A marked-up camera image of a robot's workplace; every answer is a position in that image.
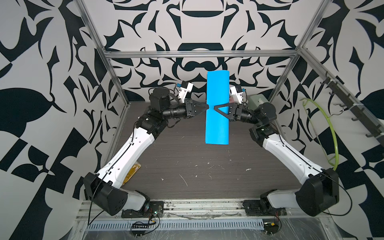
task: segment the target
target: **black mounting plate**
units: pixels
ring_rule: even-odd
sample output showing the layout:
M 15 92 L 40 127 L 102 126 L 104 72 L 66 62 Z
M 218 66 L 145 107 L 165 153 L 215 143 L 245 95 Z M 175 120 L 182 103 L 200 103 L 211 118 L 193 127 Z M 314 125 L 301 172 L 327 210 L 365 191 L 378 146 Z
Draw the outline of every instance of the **black mounting plate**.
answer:
M 214 110 L 218 113 L 220 113 L 221 115 L 223 115 L 224 117 L 228 118 L 230 121 L 235 121 L 235 109 L 237 108 L 237 103 L 225 103 L 225 104 L 222 104 L 222 105 L 216 105 L 214 106 Z M 228 107 L 228 112 L 229 113 L 225 113 L 223 111 L 221 111 L 219 108 L 223 108 L 223 107 Z
M 274 216 L 275 210 L 269 212 L 262 212 L 258 207 L 260 205 L 260 200 L 244 200 L 243 207 L 247 216 Z M 287 215 L 285 209 L 276 209 L 279 216 Z
M 161 206 L 161 210 L 159 211 L 159 213 L 162 214 L 163 209 L 164 209 L 164 202 L 162 202 L 162 201 L 149 202 L 149 209 L 152 209 L 152 212 L 157 211 L 159 206 Z M 135 211 L 132 209 L 127 209 L 127 210 L 123 210 L 123 212 L 121 213 L 121 218 L 143 218 L 143 217 L 149 217 L 150 214 L 151 214 L 150 211 L 140 212 L 140 211 Z

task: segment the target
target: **table surface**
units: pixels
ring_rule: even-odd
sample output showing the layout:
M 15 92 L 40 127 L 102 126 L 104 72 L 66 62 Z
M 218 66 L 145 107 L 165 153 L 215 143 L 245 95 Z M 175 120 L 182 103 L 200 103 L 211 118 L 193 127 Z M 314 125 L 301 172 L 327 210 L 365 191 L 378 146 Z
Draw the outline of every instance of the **table surface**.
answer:
M 148 105 L 131 103 L 116 152 Z M 251 127 L 230 122 L 229 145 L 212 145 L 205 144 L 205 114 L 182 119 L 144 151 L 138 159 L 141 168 L 122 188 L 152 199 L 257 198 L 271 189 L 300 188 L 275 156 L 252 141 Z

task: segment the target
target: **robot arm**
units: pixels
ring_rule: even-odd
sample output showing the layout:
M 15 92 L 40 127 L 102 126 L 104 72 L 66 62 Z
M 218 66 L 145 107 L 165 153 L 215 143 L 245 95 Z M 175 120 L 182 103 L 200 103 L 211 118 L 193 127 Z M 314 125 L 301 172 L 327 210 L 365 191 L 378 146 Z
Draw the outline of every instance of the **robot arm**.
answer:
M 208 105 L 192 99 L 171 106 L 167 89 L 157 88 L 149 96 L 151 105 L 135 124 L 134 130 L 117 154 L 96 174 L 88 173 L 84 185 L 89 199 L 110 215 L 121 209 L 143 210 L 149 198 L 139 192 L 119 188 L 144 150 L 167 127 L 168 119 L 192 118 L 208 109 Z
M 219 108 L 229 107 L 228 114 Z M 339 202 L 338 175 L 333 169 L 324 170 L 289 145 L 270 123 L 277 118 L 275 107 L 263 102 L 254 111 L 243 104 L 229 103 L 215 106 L 215 110 L 230 121 L 253 124 L 251 138 L 271 152 L 299 180 L 298 190 L 272 190 L 261 195 L 260 210 L 269 212 L 282 207 L 301 208 L 310 216 L 316 216 Z
M 134 132 L 112 160 L 101 168 L 97 174 L 88 173 L 84 185 L 88 198 L 110 215 L 117 214 L 121 209 L 133 209 L 145 212 L 149 198 L 139 192 L 120 190 L 129 170 L 165 129 L 168 119 L 192 118 L 208 109 L 208 105 L 191 99 L 185 99 L 189 86 L 183 82 L 176 106 L 170 105 L 169 91 L 155 89 L 150 95 L 151 105 L 137 121 Z M 332 169 L 324 170 L 311 162 L 291 147 L 274 130 L 270 123 L 277 118 L 275 107 L 263 102 L 255 110 L 243 105 L 243 89 L 231 88 L 234 103 L 215 106 L 214 109 L 230 121 L 242 121 L 253 124 L 249 129 L 251 138 L 261 147 L 275 155 L 299 180 L 301 189 L 295 191 L 267 192 L 261 196 L 260 209 L 264 212 L 280 207 L 300 207 L 310 216 L 316 216 L 325 209 L 336 204 L 339 199 L 337 185 L 338 175 Z M 229 107 L 229 113 L 219 108 Z

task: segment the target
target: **black and white patterned wall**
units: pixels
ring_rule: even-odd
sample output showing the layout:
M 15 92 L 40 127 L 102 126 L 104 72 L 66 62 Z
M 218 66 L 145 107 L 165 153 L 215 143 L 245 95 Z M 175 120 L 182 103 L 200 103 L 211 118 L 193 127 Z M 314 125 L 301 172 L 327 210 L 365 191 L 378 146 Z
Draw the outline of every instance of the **black and white patterned wall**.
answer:
M 320 0 L 85 0 L 108 51 L 294 49 Z M 129 100 L 181 80 L 205 101 L 207 71 L 229 70 L 231 84 L 269 95 L 288 57 L 114 59 Z
M 344 83 L 377 118 L 384 119 L 384 3 L 380 0 L 334 0 L 315 30 L 308 50 Z M 288 81 L 273 102 L 289 142 L 324 168 L 331 167 L 316 140 L 305 113 L 302 98 L 311 98 L 331 117 L 337 134 L 340 183 L 353 199 L 352 211 L 333 217 L 344 238 L 370 240 L 384 237 L 384 148 L 367 138 L 366 128 L 342 112 L 342 103 L 322 79 L 300 58 Z M 320 111 L 306 108 L 326 153 L 334 156 L 330 128 Z M 333 214 L 348 211 L 350 200 L 340 189 L 341 202 L 330 208 Z
M 124 107 L 72 0 L 0 3 L 1 239 L 65 239 Z

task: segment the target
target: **blue paper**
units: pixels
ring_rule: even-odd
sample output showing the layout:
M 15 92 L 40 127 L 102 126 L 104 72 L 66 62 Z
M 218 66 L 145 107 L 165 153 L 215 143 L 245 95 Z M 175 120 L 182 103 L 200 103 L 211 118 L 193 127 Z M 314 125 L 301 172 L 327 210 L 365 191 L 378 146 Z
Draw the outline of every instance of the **blue paper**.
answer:
M 211 71 L 207 74 L 206 144 L 229 144 L 229 120 L 214 110 L 217 105 L 229 103 L 229 71 Z M 228 113 L 228 107 L 220 108 Z

